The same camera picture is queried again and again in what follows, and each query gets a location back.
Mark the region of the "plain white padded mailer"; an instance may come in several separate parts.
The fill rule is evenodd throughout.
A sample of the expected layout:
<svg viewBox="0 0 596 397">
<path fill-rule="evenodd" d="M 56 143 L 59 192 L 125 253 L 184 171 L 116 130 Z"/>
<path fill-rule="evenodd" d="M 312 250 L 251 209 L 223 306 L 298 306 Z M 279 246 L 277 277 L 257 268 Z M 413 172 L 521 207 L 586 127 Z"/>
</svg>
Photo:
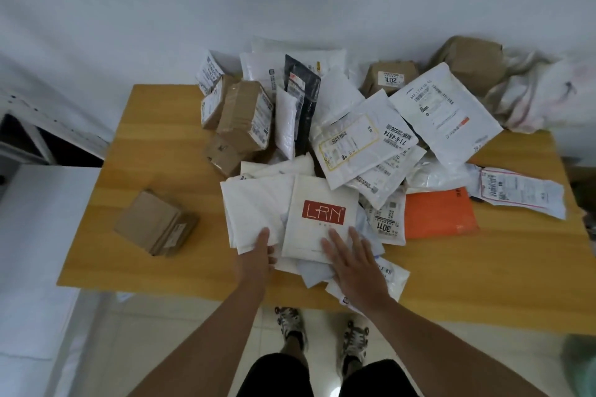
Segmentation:
<svg viewBox="0 0 596 397">
<path fill-rule="evenodd" d="M 279 174 L 220 183 L 229 245 L 239 255 L 253 250 L 263 228 L 269 229 L 267 245 L 282 247 L 295 178 Z"/>
</svg>

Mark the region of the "white metal rack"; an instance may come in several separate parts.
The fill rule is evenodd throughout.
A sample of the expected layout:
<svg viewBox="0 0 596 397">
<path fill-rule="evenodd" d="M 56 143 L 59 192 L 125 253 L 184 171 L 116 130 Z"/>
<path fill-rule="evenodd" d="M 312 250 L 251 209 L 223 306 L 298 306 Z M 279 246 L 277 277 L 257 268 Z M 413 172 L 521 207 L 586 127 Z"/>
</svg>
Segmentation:
<svg viewBox="0 0 596 397">
<path fill-rule="evenodd" d="M 109 145 L 0 85 L 0 156 L 29 165 L 102 167 Z"/>
</svg>

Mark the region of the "person's shoe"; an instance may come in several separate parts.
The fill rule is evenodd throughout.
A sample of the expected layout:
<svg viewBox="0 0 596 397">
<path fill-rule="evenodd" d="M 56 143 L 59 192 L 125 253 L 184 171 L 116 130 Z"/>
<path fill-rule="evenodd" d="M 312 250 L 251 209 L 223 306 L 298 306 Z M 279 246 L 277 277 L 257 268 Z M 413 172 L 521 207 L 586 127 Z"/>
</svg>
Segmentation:
<svg viewBox="0 0 596 397">
<path fill-rule="evenodd" d="M 347 322 L 340 349 L 339 366 L 348 364 L 355 358 L 361 364 L 365 363 L 369 338 L 369 326 L 360 318 L 351 318 Z"/>
<path fill-rule="evenodd" d="M 308 338 L 301 310 L 294 307 L 276 306 L 274 312 L 284 340 L 286 341 L 289 337 L 296 338 L 301 352 L 304 353 L 308 347 Z"/>
</svg>

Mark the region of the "large taped cardboard box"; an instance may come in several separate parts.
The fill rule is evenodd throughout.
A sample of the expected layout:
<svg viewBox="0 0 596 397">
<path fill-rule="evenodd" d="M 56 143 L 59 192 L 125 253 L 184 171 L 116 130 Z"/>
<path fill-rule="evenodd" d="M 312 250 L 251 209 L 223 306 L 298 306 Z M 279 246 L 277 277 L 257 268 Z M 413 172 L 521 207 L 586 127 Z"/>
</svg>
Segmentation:
<svg viewBox="0 0 596 397">
<path fill-rule="evenodd" d="M 217 135 L 237 152 L 252 153 L 269 146 L 273 103 L 261 83 L 240 81 L 227 91 Z"/>
</svg>

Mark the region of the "cream envelope with red label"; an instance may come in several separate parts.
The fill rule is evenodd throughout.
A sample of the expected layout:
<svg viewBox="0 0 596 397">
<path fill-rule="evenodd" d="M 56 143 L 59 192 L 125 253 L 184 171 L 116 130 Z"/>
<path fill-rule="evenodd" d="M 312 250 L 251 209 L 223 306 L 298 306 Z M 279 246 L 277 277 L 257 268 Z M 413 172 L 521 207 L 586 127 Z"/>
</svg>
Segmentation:
<svg viewBox="0 0 596 397">
<path fill-rule="evenodd" d="M 283 258 L 331 264 L 321 240 L 334 229 L 344 243 L 349 227 L 356 225 L 359 193 L 345 185 L 331 190 L 328 181 L 297 175 L 281 247 Z"/>
</svg>

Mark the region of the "person's left hand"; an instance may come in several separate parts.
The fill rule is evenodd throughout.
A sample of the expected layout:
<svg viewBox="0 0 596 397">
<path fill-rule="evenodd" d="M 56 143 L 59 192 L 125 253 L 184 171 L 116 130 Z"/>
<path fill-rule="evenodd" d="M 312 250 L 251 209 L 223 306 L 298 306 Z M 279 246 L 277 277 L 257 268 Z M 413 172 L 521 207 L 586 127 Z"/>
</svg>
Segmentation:
<svg viewBox="0 0 596 397">
<path fill-rule="evenodd" d="M 237 288 L 243 292 L 264 297 L 269 276 L 273 269 L 269 269 L 268 266 L 257 265 L 256 238 L 253 249 L 237 257 Z"/>
</svg>

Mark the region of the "person's left shoe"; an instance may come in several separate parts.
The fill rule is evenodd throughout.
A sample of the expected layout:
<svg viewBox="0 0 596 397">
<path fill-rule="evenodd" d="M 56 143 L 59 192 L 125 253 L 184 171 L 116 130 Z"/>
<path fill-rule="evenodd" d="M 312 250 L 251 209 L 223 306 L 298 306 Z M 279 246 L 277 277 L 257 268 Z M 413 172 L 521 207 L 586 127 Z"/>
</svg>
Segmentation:
<svg viewBox="0 0 596 397">
<path fill-rule="evenodd" d="M 308 347 L 308 338 L 301 310 L 294 307 L 276 306 L 274 312 L 284 340 L 286 341 L 289 337 L 296 338 L 301 352 L 304 353 Z"/>
</svg>

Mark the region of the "brown paper wrapped parcel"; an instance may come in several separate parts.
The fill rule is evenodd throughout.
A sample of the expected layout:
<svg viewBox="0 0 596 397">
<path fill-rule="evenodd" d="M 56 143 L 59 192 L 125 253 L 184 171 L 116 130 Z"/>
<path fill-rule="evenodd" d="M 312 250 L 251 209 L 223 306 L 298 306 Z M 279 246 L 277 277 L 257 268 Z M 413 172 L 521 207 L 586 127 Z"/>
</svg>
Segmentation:
<svg viewBox="0 0 596 397">
<path fill-rule="evenodd" d="M 507 74 L 503 46 L 486 39 L 455 35 L 431 56 L 426 70 L 441 62 L 476 97 L 482 98 Z"/>
</svg>

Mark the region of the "narrow cardboard box white label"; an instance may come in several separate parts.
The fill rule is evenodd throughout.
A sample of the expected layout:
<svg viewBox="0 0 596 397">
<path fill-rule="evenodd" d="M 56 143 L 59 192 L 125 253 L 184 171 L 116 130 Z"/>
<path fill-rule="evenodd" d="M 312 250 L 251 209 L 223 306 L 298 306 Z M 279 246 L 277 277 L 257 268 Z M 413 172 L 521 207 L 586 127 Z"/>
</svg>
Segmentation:
<svg viewBox="0 0 596 397">
<path fill-rule="evenodd" d="M 220 123 L 226 96 L 240 79 L 230 75 L 221 76 L 212 91 L 201 102 L 201 127 L 215 131 Z"/>
</svg>

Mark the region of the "brown box with square label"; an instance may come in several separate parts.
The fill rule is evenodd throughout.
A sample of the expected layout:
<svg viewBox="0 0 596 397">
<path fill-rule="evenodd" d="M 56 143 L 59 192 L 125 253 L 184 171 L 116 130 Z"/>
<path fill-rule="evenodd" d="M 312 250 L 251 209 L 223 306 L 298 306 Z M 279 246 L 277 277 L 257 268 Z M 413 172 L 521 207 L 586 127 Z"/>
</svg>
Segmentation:
<svg viewBox="0 0 596 397">
<path fill-rule="evenodd" d="M 375 62 L 369 65 L 360 92 L 365 98 L 379 90 L 390 96 L 419 75 L 418 66 L 413 61 Z"/>
</svg>

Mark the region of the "person's left forearm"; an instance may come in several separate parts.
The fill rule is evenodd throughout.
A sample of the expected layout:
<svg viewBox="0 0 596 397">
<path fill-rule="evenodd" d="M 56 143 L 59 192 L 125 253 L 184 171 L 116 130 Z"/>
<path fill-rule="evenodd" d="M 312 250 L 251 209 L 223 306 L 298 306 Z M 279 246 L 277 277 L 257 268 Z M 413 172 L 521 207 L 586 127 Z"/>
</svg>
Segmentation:
<svg viewBox="0 0 596 397">
<path fill-rule="evenodd" d="M 264 298 L 242 282 L 128 397 L 227 397 Z"/>
</svg>

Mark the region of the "orange plastic parcel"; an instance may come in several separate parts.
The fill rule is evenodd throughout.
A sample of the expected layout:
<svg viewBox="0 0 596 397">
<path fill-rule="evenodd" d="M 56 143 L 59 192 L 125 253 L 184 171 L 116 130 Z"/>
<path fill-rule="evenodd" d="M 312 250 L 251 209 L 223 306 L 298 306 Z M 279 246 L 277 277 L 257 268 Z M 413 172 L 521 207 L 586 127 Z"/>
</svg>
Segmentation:
<svg viewBox="0 0 596 397">
<path fill-rule="evenodd" d="M 464 235 L 479 229 L 465 187 L 407 194 L 404 227 L 406 240 Z"/>
</svg>

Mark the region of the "small dented cardboard box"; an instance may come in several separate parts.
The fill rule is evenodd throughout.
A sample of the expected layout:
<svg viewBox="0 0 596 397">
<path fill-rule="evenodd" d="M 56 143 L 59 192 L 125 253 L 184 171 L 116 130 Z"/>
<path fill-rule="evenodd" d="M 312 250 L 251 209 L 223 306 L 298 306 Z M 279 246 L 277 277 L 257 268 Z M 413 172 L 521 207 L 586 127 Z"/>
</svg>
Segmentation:
<svg viewBox="0 0 596 397">
<path fill-rule="evenodd" d="M 256 152 L 239 152 L 227 140 L 215 134 L 203 149 L 206 160 L 226 178 L 241 174 L 243 161 L 250 161 Z"/>
</svg>

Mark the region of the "crumpled white plastic bag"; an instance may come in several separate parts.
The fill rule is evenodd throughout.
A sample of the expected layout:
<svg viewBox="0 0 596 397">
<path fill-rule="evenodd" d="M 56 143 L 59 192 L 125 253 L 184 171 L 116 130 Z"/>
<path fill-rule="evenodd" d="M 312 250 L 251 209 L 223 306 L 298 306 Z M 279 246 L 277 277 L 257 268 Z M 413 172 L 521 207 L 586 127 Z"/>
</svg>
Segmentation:
<svg viewBox="0 0 596 397">
<path fill-rule="evenodd" d="M 596 51 L 506 48 L 503 62 L 503 81 L 480 98 L 503 128 L 532 134 L 596 124 Z"/>
</svg>

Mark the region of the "pile of white mail parcels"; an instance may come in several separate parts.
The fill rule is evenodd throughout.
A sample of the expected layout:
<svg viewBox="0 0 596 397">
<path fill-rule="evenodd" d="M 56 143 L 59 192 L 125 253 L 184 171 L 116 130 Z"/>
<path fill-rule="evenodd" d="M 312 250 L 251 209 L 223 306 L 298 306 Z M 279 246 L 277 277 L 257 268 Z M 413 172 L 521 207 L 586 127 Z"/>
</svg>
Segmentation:
<svg viewBox="0 0 596 397">
<path fill-rule="evenodd" d="M 247 180 L 279 174 L 324 178 L 331 190 L 347 186 L 359 193 L 356 229 L 368 227 L 375 256 L 382 242 L 405 243 L 406 193 L 473 190 L 473 196 L 496 206 L 523 207 L 566 219 L 564 188 L 494 167 L 467 163 L 488 144 L 502 126 L 441 62 L 388 96 L 379 90 L 365 98 L 343 71 L 328 64 L 325 55 L 338 51 L 292 52 L 321 77 L 317 107 L 310 129 L 309 150 L 294 155 L 296 100 L 284 90 L 284 76 L 272 70 L 272 87 L 252 78 L 246 64 L 245 81 L 261 83 L 273 103 L 269 146 L 243 161 L 241 174 L 228 180 Z M 283 258 L 275 245 L 277 268 L 301 274 L 307 287 L 329 281 L 330 264 Z"/>
</svg>

